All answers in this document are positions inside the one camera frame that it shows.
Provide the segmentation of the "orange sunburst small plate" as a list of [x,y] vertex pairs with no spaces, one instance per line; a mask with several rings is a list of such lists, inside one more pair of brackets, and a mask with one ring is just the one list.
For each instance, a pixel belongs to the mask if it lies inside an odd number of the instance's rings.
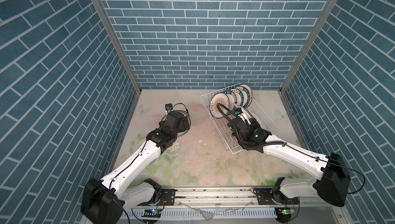
[[224,93],[217,93],[210,100],[210,114],[216,119],[221,119],[226,114],[226,108],[229,108],[229,105],[230,102],[228,96]]

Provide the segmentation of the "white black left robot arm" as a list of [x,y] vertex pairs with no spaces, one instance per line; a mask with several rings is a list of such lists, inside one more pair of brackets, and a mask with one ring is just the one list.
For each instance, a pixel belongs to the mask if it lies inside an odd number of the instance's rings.
[[191,126],[189,113],[170,110],[151,131],[145,142],[118,168],[101,179],[92,178],[84,187],[81,213],[94,224],[115,224],[139,204],[155,206],[161,198],[161,185],[152,179],[129,188],[131,182],[152,161],[171,147]]

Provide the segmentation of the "white wire dish rack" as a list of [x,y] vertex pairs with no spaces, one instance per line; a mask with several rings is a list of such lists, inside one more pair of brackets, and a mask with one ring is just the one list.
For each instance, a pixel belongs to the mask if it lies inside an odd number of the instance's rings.
[[270,144],[281,144],[281,129],[254,100],[248,84],[234,84],[201,95],[203,106],[228,151],[264,152]]

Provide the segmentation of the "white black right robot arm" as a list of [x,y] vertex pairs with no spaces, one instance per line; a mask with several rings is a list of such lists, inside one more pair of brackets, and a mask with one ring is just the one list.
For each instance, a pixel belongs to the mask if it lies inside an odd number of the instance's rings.
[[275,156],[309,174],[305,179],[278,178],[271,189],[274,202],[319,197],[336,207],[345,205],[351,177],[340,155],[327,156],[288,143],[263,129],[255,118],[234,118],[227,125],[243,149]]

